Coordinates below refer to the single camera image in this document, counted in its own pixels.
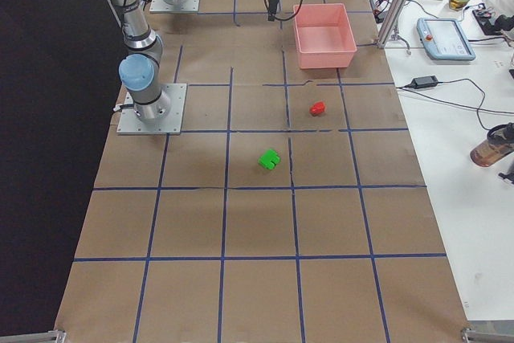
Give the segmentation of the blue teach pendant tablet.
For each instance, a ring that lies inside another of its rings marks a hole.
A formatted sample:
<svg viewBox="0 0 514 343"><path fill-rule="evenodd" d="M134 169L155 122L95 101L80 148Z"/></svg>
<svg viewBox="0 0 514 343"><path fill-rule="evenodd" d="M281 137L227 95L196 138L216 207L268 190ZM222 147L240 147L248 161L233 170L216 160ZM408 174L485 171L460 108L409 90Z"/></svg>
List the blue teach pendant tablet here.
<svg viewBox="0 0 514 343"><path fill-rule="evenodd" d="M416 29L432 60L470 62L475 59L475 52L456 19L419 18Z"/></svg>

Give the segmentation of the green toy block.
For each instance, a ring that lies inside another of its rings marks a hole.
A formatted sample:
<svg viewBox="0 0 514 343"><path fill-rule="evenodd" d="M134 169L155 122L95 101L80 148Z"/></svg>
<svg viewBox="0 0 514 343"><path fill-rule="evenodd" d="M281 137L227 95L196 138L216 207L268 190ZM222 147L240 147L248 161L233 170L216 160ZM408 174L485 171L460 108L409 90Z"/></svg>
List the green toy block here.
<svg viewBox="0 0 514 343"><path fill-rule="evenodd" d="M258 159L259 165L267 170L273 170L280 162L280 155L274 149L267 149Z"/></svg>

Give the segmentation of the red toy block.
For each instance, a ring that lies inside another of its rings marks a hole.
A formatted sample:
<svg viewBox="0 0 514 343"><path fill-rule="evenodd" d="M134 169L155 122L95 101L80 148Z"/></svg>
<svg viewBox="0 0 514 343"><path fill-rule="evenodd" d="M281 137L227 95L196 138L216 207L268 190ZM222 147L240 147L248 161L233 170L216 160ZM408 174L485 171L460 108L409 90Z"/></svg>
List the red toy block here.
<svg viewBox="0 0 514 343"><path fill-rule="evenodd" d="M309 108L309 113L312 116L320 116L325 113L326 105L324 101L318 101Z"/></svg>

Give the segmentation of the brown water bottle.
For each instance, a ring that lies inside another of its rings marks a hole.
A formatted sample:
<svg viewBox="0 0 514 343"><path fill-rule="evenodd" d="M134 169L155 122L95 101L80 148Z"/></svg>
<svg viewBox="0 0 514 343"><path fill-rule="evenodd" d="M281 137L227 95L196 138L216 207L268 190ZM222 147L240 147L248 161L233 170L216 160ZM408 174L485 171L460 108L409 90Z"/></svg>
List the brown water bottle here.
<svg viewBox="0 0 514 343"><path fill-rule="evenodd" d="M470 152L470 158L476 165L488 167L512 152L513 123L507 123L491 128L486 139Z"/></svg>

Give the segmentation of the pink plastic box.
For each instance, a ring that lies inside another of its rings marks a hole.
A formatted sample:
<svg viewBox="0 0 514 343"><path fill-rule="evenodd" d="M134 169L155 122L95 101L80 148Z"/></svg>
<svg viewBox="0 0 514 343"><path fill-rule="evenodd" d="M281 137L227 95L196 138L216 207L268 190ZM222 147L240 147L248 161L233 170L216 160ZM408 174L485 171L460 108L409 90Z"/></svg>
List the pink plastic box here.
<svg viewBox="0 0 514 343"><path fill-rule="evenodd" d="M357 45L343 3L295 6L294 36L300 69L347 68Z"/></svg>

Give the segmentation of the black power adapter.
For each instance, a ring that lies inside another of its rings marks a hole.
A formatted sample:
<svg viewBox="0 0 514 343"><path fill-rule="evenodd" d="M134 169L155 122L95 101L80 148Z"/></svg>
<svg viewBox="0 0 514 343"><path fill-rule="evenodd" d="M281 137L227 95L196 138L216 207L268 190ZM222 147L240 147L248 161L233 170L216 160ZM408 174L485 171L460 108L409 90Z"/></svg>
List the black power adapter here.
<svg viewBox="0 0 514 343"><path fill-rule="evenodd" d="M421 76L412 79L410 86L413 89L433 88L439 83L436 76Z"/></svg>

